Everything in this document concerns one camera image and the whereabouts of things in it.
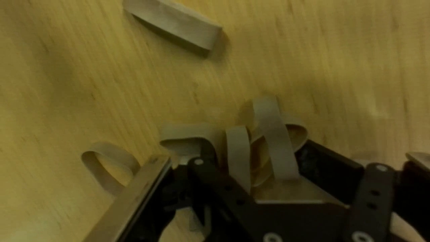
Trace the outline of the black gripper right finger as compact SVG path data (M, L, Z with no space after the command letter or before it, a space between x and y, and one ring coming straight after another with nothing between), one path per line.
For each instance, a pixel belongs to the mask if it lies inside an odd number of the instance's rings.
M337 200L348 205L342 242L400 242L389 231L400 217L423 239L430 238L430 174L415 153L400 171L381 163L361 164L314 141L297 155L299 172Z

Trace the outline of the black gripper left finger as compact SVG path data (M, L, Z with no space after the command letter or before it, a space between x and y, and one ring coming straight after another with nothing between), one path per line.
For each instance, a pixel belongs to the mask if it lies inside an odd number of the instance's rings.
M158 242L178 210L189 209L204 242L250 242L243 219L251 198L212 161L173 168L166 157L146 163L118 194L84 242Z

